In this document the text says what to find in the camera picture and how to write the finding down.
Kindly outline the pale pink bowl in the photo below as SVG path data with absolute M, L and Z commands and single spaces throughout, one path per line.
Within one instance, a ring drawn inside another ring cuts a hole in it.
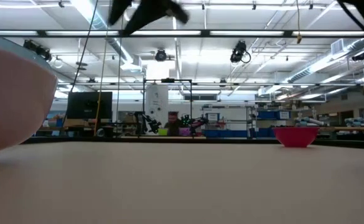
M 42 57 L 0 37 L 0 150 L 24 142 L 41 127 L 57 83 Z

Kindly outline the blue bins with labels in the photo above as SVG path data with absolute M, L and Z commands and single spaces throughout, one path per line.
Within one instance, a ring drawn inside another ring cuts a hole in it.
M 290 111 L 259 111 L 258 119 L 264 120 L 287 120 L 291 118 Z

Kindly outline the black monitor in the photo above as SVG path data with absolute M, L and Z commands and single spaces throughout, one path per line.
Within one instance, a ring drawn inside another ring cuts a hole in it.
M 112 92 L 71 92 L 68 94 L 68 119 L 112 119 Z

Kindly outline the metal shelf rack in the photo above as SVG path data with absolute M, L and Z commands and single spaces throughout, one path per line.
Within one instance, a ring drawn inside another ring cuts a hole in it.
M 203 130 L 246 130 L 249 139 L 251 137 L 250 107 L 238 105 L 203 105 L 202 115 L 208 119 L 208 123 L 202 126 Z

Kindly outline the silver air duct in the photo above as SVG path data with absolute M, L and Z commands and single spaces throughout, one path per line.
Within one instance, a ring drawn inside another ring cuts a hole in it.
M 282 81 L 283 83 L 294 83 L 301 78 L 316 73 L 339 60 L 353 56 L 364 50 L 364 38 L 361 39 L 338 39 L 330 45 L 330 50 L 323 55 L 307 62 L 303 67 L 291 72 Z

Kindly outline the black station frame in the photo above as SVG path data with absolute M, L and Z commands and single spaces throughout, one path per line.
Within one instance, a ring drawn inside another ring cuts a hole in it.
M 138 30 L 130 37 L 176 37 L 176 38 L 364 38 L 359 30 Z M 85 38 L 123 37 L 121 30 L 0 30 L 1 37 L 39 38 Z

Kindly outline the black round ceiling fixture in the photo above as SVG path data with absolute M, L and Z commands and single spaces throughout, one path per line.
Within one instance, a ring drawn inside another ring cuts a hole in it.
M 166 54 L 166 51 L 164 49 L 158 49 L 155 56 L 154 56 L 154 59 L 157 61 L 157 62 L 163 62 L 163 61 L 166 61 L 167 60 L 167 54 Z

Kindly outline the magenta plastic bowl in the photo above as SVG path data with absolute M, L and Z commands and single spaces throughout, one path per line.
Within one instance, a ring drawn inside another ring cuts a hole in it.
M 276 127 L 273 132 L 285 147 L 307 147 L 316 139 L 319 127 Z

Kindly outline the person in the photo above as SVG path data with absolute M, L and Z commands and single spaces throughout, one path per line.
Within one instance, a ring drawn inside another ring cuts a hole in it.
M 178 112 L 170 111 L 168 112 L 168 121 L 165 124 L 168 136 L 179 136 L 179 128 L 182 125 L 181 120 L 178 118 Z

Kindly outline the white pillar with posters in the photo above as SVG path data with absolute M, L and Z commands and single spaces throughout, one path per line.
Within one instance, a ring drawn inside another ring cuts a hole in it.
M 164 127 L 168 122 L 169 90 L 166 85 L 150 85 L 145 93 L 145 114 L 160 122 Z

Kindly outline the thin black frame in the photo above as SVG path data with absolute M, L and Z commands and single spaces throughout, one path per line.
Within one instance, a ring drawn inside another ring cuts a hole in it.
M 163 78 L 163 79 L 159 79 L 159 80 L 155 80 L 155 79 L 144 79 L 143 83 L 142 83 L 142 112 L 145 114 L 145 93 L 146 93 L 146 88 L 150 85 L 166 85 L 168 86 L 168 90 L 170 90 L 170 87 L 182 87 L 185 86 L 186 89 L 188 89 L 188 91 L 190 92 L 190 96 L 192 96 L 192 80 L 191 79 L 174 79 L 174 78 Z M 149 135 L 158 135 L 158 130 L 157 133 L 154 133 L 151 131 L 151 128 L 149 126 L 149 123 L 147 123 L 148 125 L 148 130 L 147 133 Z

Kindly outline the black spotlight cluster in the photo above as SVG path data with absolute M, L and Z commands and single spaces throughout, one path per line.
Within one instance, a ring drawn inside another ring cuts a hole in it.
M 46 49 L 41 45 L 37 45 L 31 40 L 25 40 L 23 43 L 23 47 L 32 52 L 35 52 L 38 56 L 42 57 L 47 62 L 52 60 L 52 54 L 50 53 L 49 49 Z

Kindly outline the blue storage bins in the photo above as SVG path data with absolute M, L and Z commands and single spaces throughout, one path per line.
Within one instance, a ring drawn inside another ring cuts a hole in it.
M 246 130 L 203 130 L 203 135 L 207 138 L 247 138 Z

